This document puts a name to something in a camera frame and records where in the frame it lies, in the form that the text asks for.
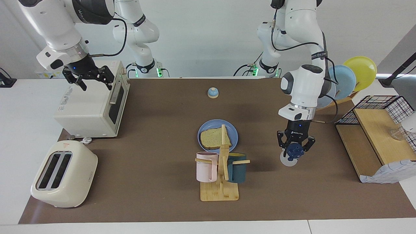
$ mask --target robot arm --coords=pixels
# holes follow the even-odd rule
[[[63,74],[69,83],[76,83],[83,90],[82,79],[94,79],[111,89],[114,75],[108,67],[97,68],[76,22],[108,24],[114,15],[111,0],[19,0],[23,14],[45,39],[46,48],[37,56],[47,70],[65,66]]]
[[[158,62],[153,58],[150,48],[145,43],[152,43],[159,39],[159,29],[146,19],[138,0],[116,0],[119,16],[127,21],[126,45],[133,52],[136,72],[140,77],[158,77]],[[124,29],[114,27],[113,36],[123,43]]]
[[[320,3],[321,0],[273,0],[271,5],[277,9],[274,43],[283,47],[306,43],[312,59],[311,65],[302,65],[295,71],[287,72],[281,82],[282,91],[292,96],[290,103],[279,110],[279,115],[288,119],[287,128],[284,132],[277,132],[279,146],[283,149],[280,159],[287,166],[295,165],[297,159],[315,143],[315,139],[308,135],[310,123],[318,98],[327,94],[330,87],[330,84],[324,85],[324,78],[328,77],[325,36],[316,20],[316,8]],[[259,38],[263,45],[268,43],[272,48],[265,46],[263,54],[266,56],[259,61],[261,75],[267,72],[264,64],[272,67],[278,62],[278,56],[270,56],[276,53],[270,34],[275,30],[274,22],[268,27],[263,25],[267,24],[259,27],[264,29]]]

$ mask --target wooden base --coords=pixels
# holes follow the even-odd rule
[[[230,183],[224,179],[222,179],[221,183],[220,175],[218,175],[218,179],[215,182],[201,182],[201,201],[203,202],[237,201],[238,198],[240,198],[238,195],[238,184]]]

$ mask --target blue cup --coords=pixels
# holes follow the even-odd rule
[[[229,153],[227,161],[228,182],[243,183],[245,181],[245,170],[247,164],[235,164],[234,161],[246,160],[247,156],[242,153]]]

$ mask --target blue plate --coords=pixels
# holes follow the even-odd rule
[[[335,85],[337,90],[335,91],[335,100],[340,100],[348,97],[352,91],[355,89],[356,79],[354,72],[347,66],[336,65],[335,74],[337,75],[338,85]],[[329,75],[333,81],[334,79],[334,70],[329,68]]]
[[[201,144],[201,132],[212,129],[212,128],[220,128],[221,125],[225,125],[225,129],[227,130],[228,137],[230,138],[231,146],[230,151],[232,151],[236,146],[238,142],[238,133],[235,127],[230,124],[229,122],[222,120],[222,119],[212,119],[207,122],[205,122],[198,130],[198,143],[204,149],[208,152],[214,152],[214,153],[220,153],[220,149],[205,149]]]

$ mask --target white table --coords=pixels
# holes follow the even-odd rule
[[[0,89],[0,233],[415,233],[416,218],[361,220],[297,220],[251,222],[76,223],[17,225],[30,197],[30,185],[61,126],[52,118],[68,84],[65,80],[18,80]],[[360,92],[396,95],[377,81]],[[400,182],[416,207],[416,177]]]

